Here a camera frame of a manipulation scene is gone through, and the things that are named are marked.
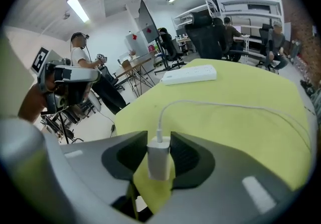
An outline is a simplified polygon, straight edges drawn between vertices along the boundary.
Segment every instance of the desk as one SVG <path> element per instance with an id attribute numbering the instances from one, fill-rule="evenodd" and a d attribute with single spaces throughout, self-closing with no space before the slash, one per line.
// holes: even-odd
<path id="1" fill-rule="evenodd" d="M 151 61 L 151 58 L 148 59 L 136 59 L 136 60 L 132 60 L 130 61 L 130 65 L 123 68 L 120 67 L 115 73 L 115 77 L 116 78 L 120 78 L 121 76 L 125 75 L 127 78 L 127 81 L 131 87 L 131 90 L 136 94 L 137 97 L 139 97 L 140 95 L 142 95 L 142 90 L 141 90 L 141 85 L 145 84 L 146 86 L 152 88 L 155 83 L 154 81 L 150 78 L 149 74 L 147 73 L 147 71 L 145 70 L 145 68 L 143 67 L 144 63 L 147 63 Z M 144 78 L 142 73 L 141 73 L 141 69 L 143 68 L 143 70 L 145 71 L 145 73 L 147 74 L 147 76 L 149 77 L 150 81 L 152 83 L 150 83 L 148 81 L 147 78 Z M 137 83 L 136 80 L 140 82 L 140 93 L 137 87 Z"/>
<path id="2" fill-rule="evenodd" d="M 152 139 L 162 108 L 179 99 L 266 106 L 292 115 L 308 130 L 301 97 L 291 81 L 259 68 L 228 61 L 195 59 L 186 67 L 205 64 L 215 67 L 217 80 L 171 86 L 157 84 L 116 114 L 117 133 L 123 135 L 147 130 L 148 140 Z M 303 139 L 309 145 L 309 138 L 304 132 L 301 137 L 286 121 L 267 111 L 177 103 L 164 113 L 163 135 L 169 136 L 170 131 L 246 152 L 272 170 L 291 189 L 306 182 L 310 152 Z M 135 172 L 134 184 L 152 212 L 156 213 L 169 199 L 174 177 L 172 167 L 169 181 L 150 180 L 145 156 Z"/>
<path id="3" fill-rule="evenodd" d="M 193 53 L 196 52 L 196 48 L 195 48 L 192 40 L 191 40 L 189 37 L 184 37 L 184 38 L 181 38 L 181 39 L 176 38 L 176 41 L 177 41 L 178 43 L 191 42 L 191 43 L 192 43 L 192 47 L 193 47 Z"/>
<path id="4" fill-rule="evenodd" d="M 251 53 L 251 52 L 249 51 L 250 42 L 254 42 L 254 43 L 259 43 L 259 44 L 261 44 L 262 41 L 261 41 L 260 39 L 250 38 L 249 35 L 243 35 L 242 37 L 234 37 L 233 39 L 235 39 L 235 40 L 244 40 L 244 42 L 245 42 L 245 49 L 244 49 L 244 51 L 247 52 L 247 53 L 249 53 L 249 55 L 252 55 L 252 56 L 254 56 L 255 58 L 257 58 L 257 57 L 258 57 L 258 58 L 265 58 L 264 55 L 261 55 L 261 54 L 258 54 L 258 53 Z M 247 62 L 247 60 L 248 60 L 248 55 L 245 56 L 245 62 Z"/>
<path id="5" fill-rule="evenodd" d="M 176 38 L 176 41 L 178 43 L 183 43 L 183 42 L 190 42 L 191 39 L 189 37 L 184 37 L 184 38 L 181 38 L 181 39 Z"/>

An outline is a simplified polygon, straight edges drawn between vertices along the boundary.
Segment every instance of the black pants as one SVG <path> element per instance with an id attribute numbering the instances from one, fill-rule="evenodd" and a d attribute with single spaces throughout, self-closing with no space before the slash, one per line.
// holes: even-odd
<path id="1" fill-rule="evenodd" d="M 126 102 L 115 87 L 103 76 L 93 84 L 92 89 L 99 95 L 103 103 L 113 114 L 126 107 Z"/>
<path id="2" fill-rule="evenodd" d="M 243 43 L 233 42 L 232 46 L 230 47 L 230 50 L 243 51 Z M 241 56 L 241 54 L 231 55 L 232 61 L 238 62 L 241 59 Z"/>

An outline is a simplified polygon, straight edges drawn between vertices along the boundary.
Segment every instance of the monitor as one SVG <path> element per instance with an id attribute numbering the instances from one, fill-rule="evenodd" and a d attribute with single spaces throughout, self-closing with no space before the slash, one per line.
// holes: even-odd
<path id="1" fill-rule="evenodd" d="M 185 28 L 177 29 L 177 30 L 176 30 L 176 34 L 177 34 L 178 37 L 179 37 L 179 36 L 182 37 L 183 34 L 186 34 Z"/>
<path id="2" fill-rule="evenodd" d="M 159 32 L 143 0 L 140 2 L 138 24 L 148 43 L 159 37 Z"/>
<path id="3" fill-rule="evenodd" d="M 241 33 L 241 26 L 235 26 L 235 25 L 233 25 L 233 27 L 234 27 L 238 32 Z"/>

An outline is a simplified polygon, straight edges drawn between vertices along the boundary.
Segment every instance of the white charger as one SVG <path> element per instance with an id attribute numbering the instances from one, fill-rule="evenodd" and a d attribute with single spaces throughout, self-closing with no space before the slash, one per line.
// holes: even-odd
<path id="1" fill-rule="evenodd" d="M 170 137 L 163 137 L 161 142 L 154 137 L 147 144 L 148 176 L 154 180 L 169 180 L 171 171 Z"/>

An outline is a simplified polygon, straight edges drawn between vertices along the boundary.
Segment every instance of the robotic arm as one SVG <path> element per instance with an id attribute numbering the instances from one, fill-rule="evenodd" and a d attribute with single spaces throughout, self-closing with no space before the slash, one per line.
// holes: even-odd
<path id="1" fill-rule="evenodd" d="M 32 65 L 37 74 L 40 91 L 45 94 L 47 111 L 42 115 L 58 113 L 67 107 L 79 104 L 88 97 L 92 84 L 100 79 L 95 69 L 70 66 L 71 61 L 60 57 L 53 50 L 41 48 Z M 53 76 L 54 89 L 49 90 L 46 79 Z"/>

